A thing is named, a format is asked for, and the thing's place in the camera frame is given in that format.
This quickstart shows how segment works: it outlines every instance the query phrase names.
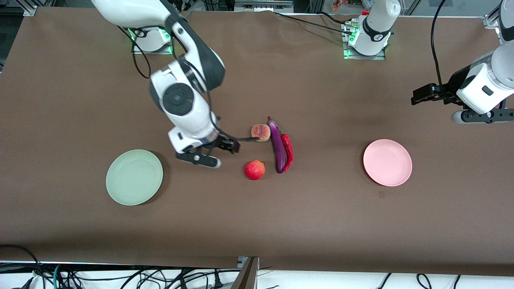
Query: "white floor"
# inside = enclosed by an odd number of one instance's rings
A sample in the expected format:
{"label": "white floor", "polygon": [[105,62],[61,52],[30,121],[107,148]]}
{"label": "white floor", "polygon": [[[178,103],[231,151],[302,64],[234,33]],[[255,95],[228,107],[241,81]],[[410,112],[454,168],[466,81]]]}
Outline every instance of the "white floor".
{"label": "white floor", "polygon": [[[198,270],[198,272],[211,272],[212,270]],[[96,271],[80,272],[77,275],[82,278],[116,278],[130,276],[136,271]],[[179,270],[164,270],[166,279],[173,279]],[[335,273],[335,272],[303,272],[303,271],[259,271],[257,289],[268,289],[279,285],[279,289],[377,289],[382,283],[386,273]],[[237,273],[220,274],[221,282],[224,284],[233,282]],[[456,275],[427,275],[434,289],[453,289]],[[0,288],[11,289],[21,287],[32,277],[30,273],[0,274]],[[120,288],[126,279],[113,281],[82,281],[84,289]],[[139,277],[134,278],[126,285],[126,289],[134,289]],[[164,282],[158,281],[161,288]],[[213,275],[209,276],[208,282],[214,285]],[[178,283],[173,284],[171,289],[180,287]],[[205,277],[188,282],[188,289],[205,288]],[[30,289],[43,288],[41,277],[36,277]],[[53,286],[47,282],[47,288]],[[156,283],[145,282],[141,289],[158,289]],[[488,276],[462,276],[457,284],[457,289],[507,289],[514,288],[514,277],[488,277]],[[416,281],[416,274],[392,274],[384,286],[384,289],[423,289]]]}

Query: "eggplant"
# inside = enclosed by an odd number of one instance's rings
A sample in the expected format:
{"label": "eggplant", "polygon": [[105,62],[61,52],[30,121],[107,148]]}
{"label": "eggplant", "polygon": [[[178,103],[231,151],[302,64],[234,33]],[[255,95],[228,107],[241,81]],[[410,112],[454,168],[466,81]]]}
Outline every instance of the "eggplant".
{"label": "eggplant", "polygon": [[271,142],[273,143],[273,151],[275,152],[275,167],[279,174],[284,172],[284,167],[287,161],[286,149],[282,138],[280,137],[280,130],[277,124],[268,116],[268,126],[271,132]]}

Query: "red chili pepper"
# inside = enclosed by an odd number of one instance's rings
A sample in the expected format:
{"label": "red chili pepper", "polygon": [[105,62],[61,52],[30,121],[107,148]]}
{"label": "red chili pepper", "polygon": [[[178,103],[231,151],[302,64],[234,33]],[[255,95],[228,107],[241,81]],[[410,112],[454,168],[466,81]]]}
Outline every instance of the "red chili pepper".
{"label": "red chili pepper", "polygon": [[282,138],[282,143],[284,143],[284,148],[286,149],[286,155],[287,155],[287,163],[284,166],[284,172],[285,172],[291,166],[292,160],[295,158],[295,155],[292,152],[292,145],[291,145],[291,140],[289,139],[289,136],[287,134],[281,134],[280,138]]}

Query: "table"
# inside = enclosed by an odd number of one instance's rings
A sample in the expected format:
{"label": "table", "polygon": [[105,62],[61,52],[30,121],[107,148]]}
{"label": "table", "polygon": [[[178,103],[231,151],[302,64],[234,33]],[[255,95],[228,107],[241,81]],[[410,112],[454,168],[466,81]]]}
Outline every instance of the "table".
{"label": "table", "polygon": [[[400,17],[385,61],[345,60],[337,32],[270,12],[189,21],[227,68],[212,92],[223,129],[246,136],[271,115],[291,137],[290,171],[274,173],[268,142],[217,150],[218,170],[176,160],[129,40],[94,9],[42,7],[0,77],[2,243],[47,261],[235,267],[236,256],[260,256],[274,269],[513,275],[514,124],[457,125],[457,106],[410,105],[436,80],[431,19]],[[498,38],[480,19],[441,18],[435,45],[446,80]],[[172,60],[149,58],[152,70]],[[381,138],[412,156],[402,186],[362,168]],[[125,207],[105,174],[132,149],[154,152],[164,181]],[[253,159],[267,164],[258,182],[242,173]]]}

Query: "pink plate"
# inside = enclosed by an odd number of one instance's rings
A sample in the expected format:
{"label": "pink plate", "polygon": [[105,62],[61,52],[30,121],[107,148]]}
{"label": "pink plate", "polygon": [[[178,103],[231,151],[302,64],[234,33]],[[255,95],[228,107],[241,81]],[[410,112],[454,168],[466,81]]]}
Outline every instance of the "pink plate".
{"label": "pink plate", "polygon": [[411,176],[411,156],[402,145],[393,140],[375,140],[364,151],[363,159],[368,175],[381,185],[399,186]]}

